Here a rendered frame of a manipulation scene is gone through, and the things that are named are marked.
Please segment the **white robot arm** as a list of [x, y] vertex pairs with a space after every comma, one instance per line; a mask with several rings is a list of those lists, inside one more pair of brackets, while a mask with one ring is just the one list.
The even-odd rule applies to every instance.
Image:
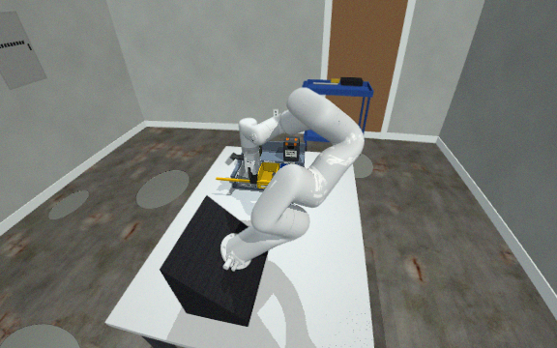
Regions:
[[239, 122], [243, 153], [258, 152], [259, 146], [282, 133], [294, 135], [308, 130], [333, 146], [321, 152], [309, 168], [287, 164], [275, 174], [252, 209], [252, 225], [238, 236], [229, 234], [222, 240], [220, 252], [226, 270], [244, 269], [250, 259], [302, 237], [308, 231], [309, 216], [298, 205], [316, 208], [322, 204], [364, 148], [360, 127], [336, 105], [309, 88], [292, 92], [286, 105], [289, 111], [258, 125], [252, 118]]

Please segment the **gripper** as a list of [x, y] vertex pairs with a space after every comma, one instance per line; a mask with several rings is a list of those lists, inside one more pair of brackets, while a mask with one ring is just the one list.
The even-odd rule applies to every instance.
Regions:
[[256, 152], [256, 153], [254, 153], [254, 154], [243, 153], [244, 154], [244, 162], [245, 162], [245, 171], [246, 171], [246, 174], [249, 173], [249, 182], [251, 184], [257, 184], [257, 181], [258, 181], [257, 172], [258, 172], [258, 169], [260, 167], [260, 155], [259, 155], [259, 151]]

